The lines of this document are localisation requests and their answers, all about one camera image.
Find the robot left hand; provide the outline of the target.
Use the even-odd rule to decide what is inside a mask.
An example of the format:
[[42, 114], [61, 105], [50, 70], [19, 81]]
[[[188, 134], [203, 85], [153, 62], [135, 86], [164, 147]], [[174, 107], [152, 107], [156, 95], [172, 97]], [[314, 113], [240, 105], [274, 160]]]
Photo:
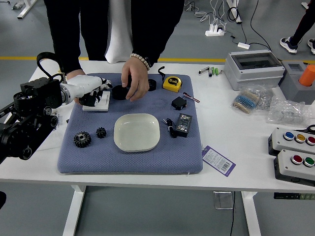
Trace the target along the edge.
[[103, 90], [113, 87], [110, 80], [91, 75], [77, 75], [60, 86], [64, 104], [78, 98], [81, 105], [88, 107], [95, 107], [102, 98]]

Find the person's right hand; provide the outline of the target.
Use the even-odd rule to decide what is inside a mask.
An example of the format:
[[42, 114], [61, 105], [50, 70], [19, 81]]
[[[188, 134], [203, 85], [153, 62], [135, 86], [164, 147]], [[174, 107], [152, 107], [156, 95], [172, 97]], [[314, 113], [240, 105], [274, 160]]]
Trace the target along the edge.
[[86, 75], [86, 73], [82, 69], [73, 70], [66, 74], [67, 79], [72, 79], [78, 75]]

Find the person's left hand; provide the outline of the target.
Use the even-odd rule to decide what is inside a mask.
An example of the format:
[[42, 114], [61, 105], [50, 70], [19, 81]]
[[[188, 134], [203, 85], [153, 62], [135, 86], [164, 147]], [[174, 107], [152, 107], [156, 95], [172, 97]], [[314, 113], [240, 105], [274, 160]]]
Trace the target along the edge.
[[129, 75], [131, 75], [131, 86], [126, 95], [126, 100], [133, 102], [142, 98], [149, 90], [148, 70], [141, 60], [131, 57], [122, 68], [122, 87], [127, 87]]

